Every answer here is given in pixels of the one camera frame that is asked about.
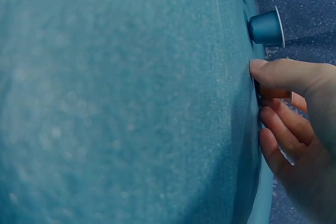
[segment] blue carpet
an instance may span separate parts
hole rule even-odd
[[[260,11],[276,4],[280,11],[286,38],[286,48],[268,48],[269,60],[290,59],[336,64],[336,5],[334,0],[259,1]],[[306,224],[294,209],[283,188],[274,181],[270,216],[271,224]]]

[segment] blue cushion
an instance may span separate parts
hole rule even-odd
[[[256,13],[244,0],[1,0],[0,223],[247,221]]]

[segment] blue fabric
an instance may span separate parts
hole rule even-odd
[[[258,190],[247,224],[269,223],[273,191],[272,182],[273,173],[268,168],[264,157],[262,157]]]
[[[246,222],[254,14],[244,0],[1,0],[0,222]]]

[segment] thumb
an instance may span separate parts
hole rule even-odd
[[[290,59],[271,62],[252,60],[251,76],[262,85],[271,89],[293,91],[302,97],[307,91],[335,75],[336,67],[325,63],[309,63]]]

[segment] hand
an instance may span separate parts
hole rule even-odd
[[[263,101],[259,142],[268,166],[298,210],[313,223],[336,223],[336,67],[289,59],[253,60],[252,77],[290,90],[292,105]],[[293,165],[281,153],[290,157]]]

